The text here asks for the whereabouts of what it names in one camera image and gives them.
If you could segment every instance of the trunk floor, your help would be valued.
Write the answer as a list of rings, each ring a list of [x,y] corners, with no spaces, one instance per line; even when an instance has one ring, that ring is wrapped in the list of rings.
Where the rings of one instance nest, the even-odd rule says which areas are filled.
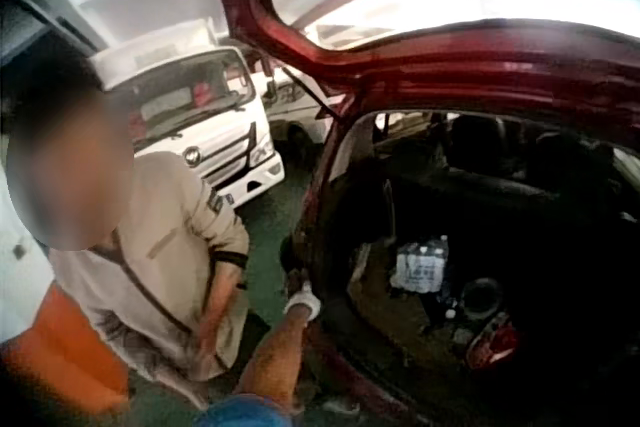
[[[540,421],[540,405],[534,407],[528,402],[528,406],[516,406],[507,401],[507,407],[502,395],[472,378],[462,357],[451,350],[453,327],[422,334],[429,319],[418,296],[390,293],[389,269],[394,264],[395,258],[388,249],[379,244],[372,246],[364,274],[351,282],[348,292],[359,314],[401,349],[405,367],[418,368],[416,375],[424,380],[413,397],[421,410],[431,420],[447,425],[533,425],[527,417],[529,421],[531,417]],[[384,374],[393,381],[393,373]],[[531,408],[537,412],[527,415]]]

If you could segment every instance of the beige jacket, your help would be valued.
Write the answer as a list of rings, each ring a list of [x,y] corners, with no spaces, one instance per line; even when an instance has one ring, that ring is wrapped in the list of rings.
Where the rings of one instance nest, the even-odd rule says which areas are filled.
[[[127,364],[154,380],[188,370],[212,265],[246,264],[249,238],[223,197],[171,153],[134,161],[128,212],[117,228],[124,259],[51,250],[56,281]],[[237,290],[218,330],[214,377],[235,362],[248,300]]]

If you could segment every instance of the truck headlight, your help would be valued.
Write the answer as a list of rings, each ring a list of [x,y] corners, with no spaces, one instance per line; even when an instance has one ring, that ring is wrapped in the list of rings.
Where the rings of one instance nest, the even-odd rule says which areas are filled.
[[[275,148],[273,147],[271,136],[266,134],[249,154],[249,167],[255,167],[263,160],[271,157],[274,152]]]

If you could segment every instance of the dark hair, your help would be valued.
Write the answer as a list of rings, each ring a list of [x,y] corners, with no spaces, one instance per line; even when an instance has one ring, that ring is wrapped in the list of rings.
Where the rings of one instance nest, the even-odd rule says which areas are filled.
[[[11,90],[10,134],[28,149],[78,107],[78,100],[101,91],[102,82],[89,60],[69,46],[39,59]]]
[[[26,168],[38,141],[55,130],[83,97],[102,90],[102,82],[90,62],[71,46],[41,57],[10,86],[12,122],[8,132],[7,183],[11,201],[22,222],[46,243],[49,219],[35,194]]]

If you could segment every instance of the blue sleeve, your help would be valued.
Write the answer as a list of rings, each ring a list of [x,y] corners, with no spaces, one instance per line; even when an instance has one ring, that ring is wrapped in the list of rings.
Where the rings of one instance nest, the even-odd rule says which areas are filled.
[[[267,399],[235,395],[211,406],[195,427],[292,427],[292,423],[289,416]]]

